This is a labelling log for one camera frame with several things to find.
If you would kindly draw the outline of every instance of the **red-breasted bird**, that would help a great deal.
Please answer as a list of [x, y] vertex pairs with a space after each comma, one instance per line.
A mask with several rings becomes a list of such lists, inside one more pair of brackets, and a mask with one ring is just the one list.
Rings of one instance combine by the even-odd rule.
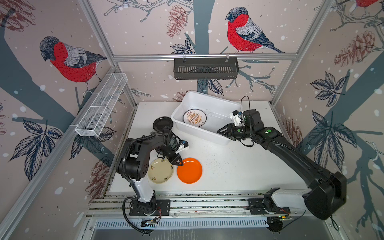
[[283, 53], [265, 36], [263, 30], [248, 16], [244, 7], [232, 8], [227, 17], [228, 40], [239, 51], [250, 51], [269, 48], [278, 53]]
[[88, 90], [88, 80], [96, 75], [98, 64], [107, 59], [84, 48], [60, 42], [53, 36], [45, 37], [41, 41], [40, 51], [44, 61], [49, 59], [66, 79], [76, 83], [87, 83], [87, 90], [83, 92], [83, 96], [85, 93], [91, 93]]

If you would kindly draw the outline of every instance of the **bird feet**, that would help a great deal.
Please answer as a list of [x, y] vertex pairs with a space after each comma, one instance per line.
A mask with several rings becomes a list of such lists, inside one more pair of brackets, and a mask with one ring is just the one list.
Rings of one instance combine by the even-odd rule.
[[83, 92], [83, 98], [85, 97], [86, 93], [91, 93], [92, 94], [92, 92], [90, 90], [87, 90], [87, 91]]

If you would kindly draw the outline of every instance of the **white plastic bin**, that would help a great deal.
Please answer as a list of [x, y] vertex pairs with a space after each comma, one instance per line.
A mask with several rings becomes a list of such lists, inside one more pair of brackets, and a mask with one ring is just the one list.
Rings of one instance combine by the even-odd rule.
[[[207, 121], [204, 125], [195, 127], [184, 122], [184, 114], [191, 109], [199, 109], [207, 115]], [[178, 130], [225, 146], [231, 140], [218, 134], [217, 130], [232, 122], [229, 114], [235, 110], [240, 111], [239, 103], [189, 91], [184, 96], [181, 104], [172, 113], [171, 119], [176, 123]]]

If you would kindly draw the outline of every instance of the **black metal basket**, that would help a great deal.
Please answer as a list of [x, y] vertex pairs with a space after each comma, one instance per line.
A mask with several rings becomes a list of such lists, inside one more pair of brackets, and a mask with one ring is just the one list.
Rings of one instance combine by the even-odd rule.
[[239, 72], [237, 58], [175, 58], [175, 79], [235, 79]]

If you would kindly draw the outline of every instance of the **orange plate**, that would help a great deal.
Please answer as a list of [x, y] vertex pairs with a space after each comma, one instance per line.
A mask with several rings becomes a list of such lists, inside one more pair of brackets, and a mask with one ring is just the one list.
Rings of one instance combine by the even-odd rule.
[[194, 158], [186, 158], [183, 160], [184, 165], [177, 167], [177, 176], [183, 183], [195, 183], [203, 174], [203, 167], [200, 162]]

